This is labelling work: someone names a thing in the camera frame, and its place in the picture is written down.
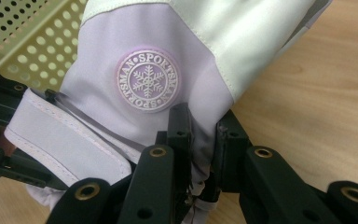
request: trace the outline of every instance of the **wooden surface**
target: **wooden surface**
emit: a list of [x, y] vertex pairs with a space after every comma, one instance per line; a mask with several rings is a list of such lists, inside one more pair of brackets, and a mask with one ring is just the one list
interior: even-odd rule
[[[256, 145], [280, 152], [312, 186], [358, 183], [358, 0], [335, 0], [304, 37], [233, 107]], [[0, 223], [43, 223], [48, 209], [0, 180]], [[223, 194], [208, 223], [243, 223]]]

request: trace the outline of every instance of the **snowflake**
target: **snowflake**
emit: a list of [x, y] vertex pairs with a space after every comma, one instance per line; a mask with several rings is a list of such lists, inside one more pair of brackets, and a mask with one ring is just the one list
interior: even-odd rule
[[136, 78], [136, 83], [132, 88], [136, 91], [143, 91], [146, 98], [150, 98], [155, 91], [162, 92], [164, 90], [160, 84], [164, 75], [155, 73], [151, 65], [148, 65], [142, 73], [135, 71], [133, 75]]

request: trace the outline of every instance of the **glove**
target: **glove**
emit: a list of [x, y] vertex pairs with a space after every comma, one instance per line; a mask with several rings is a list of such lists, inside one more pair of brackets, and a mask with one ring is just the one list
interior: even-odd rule
[[[167, 129], [169, 108], [188, 103], [198, 195], [210, 172], [216, 122], [328, 4], [89, 0], [59, 104], [28, 90], [6, 136], [68, 186], [86, 177], [113, 184]], [[197, 223], [206, 207], [214, 205], [194, 209], [203, 213]]]

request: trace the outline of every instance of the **basket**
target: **basket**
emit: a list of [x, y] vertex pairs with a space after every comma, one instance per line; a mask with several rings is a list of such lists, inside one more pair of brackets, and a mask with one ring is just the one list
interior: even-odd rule
[[0, 0], [0, 74], [57, 90], [76, 60], [87, 0]]

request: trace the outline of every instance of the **snowflake emblem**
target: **snowflake emblem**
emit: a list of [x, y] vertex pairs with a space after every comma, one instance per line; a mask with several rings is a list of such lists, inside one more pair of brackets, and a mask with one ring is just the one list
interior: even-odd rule
[[161, 49], [135, 51], [117, 67], [117, 89], [132, 107], [155, 112], [169, 106], [179, 92], [176, 63]]
[[155, 73], [151, 65], [146, 66], [143, 72], [135, 71], [133, 75], [137, 82], [132, 88], [136, 91], [143, 91], [146, 98], [150, 98], [154, 91], [162, 92], [164, 90], [160, 83], [164, 75], [161, 72]]

